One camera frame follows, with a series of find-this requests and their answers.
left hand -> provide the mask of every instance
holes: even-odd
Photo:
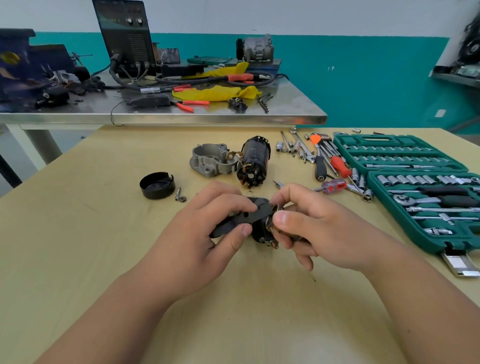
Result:
[[[175,215],[133,270],[162,303],[198,291],[222,274],[252,226],[240,224],[216,245],[208,235],[231,212],[256,210],[238,188],[211,182]]]

forearm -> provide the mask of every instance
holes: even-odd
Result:
[[[388,242],[366,277],[414,363],[472,363],[480,357],[480,308],[410,248]]]
[[[36,364],[136,363],[167,308],[151,300],[130,271],[117,278]]]

white wall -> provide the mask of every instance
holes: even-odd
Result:
[[[144,2],[152,33],[446,37],[457,35],[478,5],[478,0]],[[89,0],[5,0],[0,26],[49,32],[99,31]]]

ratchet handle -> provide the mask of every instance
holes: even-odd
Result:
[[[468,190],[459,186],[439,186],[439,187],[420,187],[417,191],[426,194],[427,196],[469,196]]]
[[[438,196],[440,205],[444,207],[478,207],[480,201],[467,196]]]
[[[325,181],[326,178],[327,166],[325,165],[325,158],[320,154],[315,157],[315,179]]]

adjustable wrench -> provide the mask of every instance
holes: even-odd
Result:
[[[300,142],[300,146],[302,147],[303,151],[305,152],[305,159],[309,161],[310,163],[315,163],[315,155],[310,152],[310,150],[307,148],[305,143],[302,141],[302,139],[298,136],[297,134],[297,128],[290,128],[290,132],[293,134],[295,139]]]

